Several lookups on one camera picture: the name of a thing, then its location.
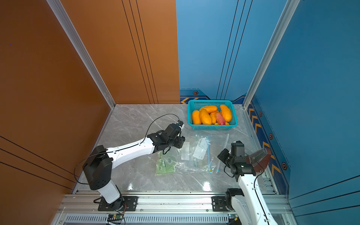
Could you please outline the clear zip-top bag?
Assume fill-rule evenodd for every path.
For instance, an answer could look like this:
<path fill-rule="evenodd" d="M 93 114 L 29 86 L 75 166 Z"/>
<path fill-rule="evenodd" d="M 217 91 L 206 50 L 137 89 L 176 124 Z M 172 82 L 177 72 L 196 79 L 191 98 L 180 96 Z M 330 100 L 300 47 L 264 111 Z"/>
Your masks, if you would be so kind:
<path fill-rule="evenodd" d="M 195 135 L 181 149 L 159 153 L 155 174 L 217 174 L 221 165 L 217 155 L 226 147 L 228 139 L 229 135 Z"/>

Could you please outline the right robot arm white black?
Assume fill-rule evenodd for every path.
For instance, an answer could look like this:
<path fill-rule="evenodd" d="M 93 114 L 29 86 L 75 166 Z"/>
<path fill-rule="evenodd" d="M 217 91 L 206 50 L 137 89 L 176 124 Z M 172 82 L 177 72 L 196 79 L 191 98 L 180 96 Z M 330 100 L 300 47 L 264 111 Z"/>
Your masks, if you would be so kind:
<path fill-rule="evenodd" d="M 225 192 L 226 208 L 237 214 L 239 225 L 276 225 L 277 222 L 261 193 L 258 179 L 265 172 L 271 159 L 271 151 L 262 148 L 248 156 L 236 155 L 223 149 L 218 159 L 230 168 L 239 188 Z"/>

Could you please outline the red pink mango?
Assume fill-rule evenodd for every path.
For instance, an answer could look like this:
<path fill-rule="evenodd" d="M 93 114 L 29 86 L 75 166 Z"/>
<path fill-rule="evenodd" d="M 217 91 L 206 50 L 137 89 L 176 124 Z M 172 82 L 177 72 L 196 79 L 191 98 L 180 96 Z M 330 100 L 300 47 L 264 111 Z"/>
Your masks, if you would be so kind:
<path fill-rule="evenodd" d="M 215 117 L 216 117 L 216 120 L 217 120 L 217 124 L 218 124 L 218 125 L 226 125 L 226 120 L 224 119 L 224 117 L 222 116 L 221 113 L 217 113 L 217 114 L 215 115 Z"/>

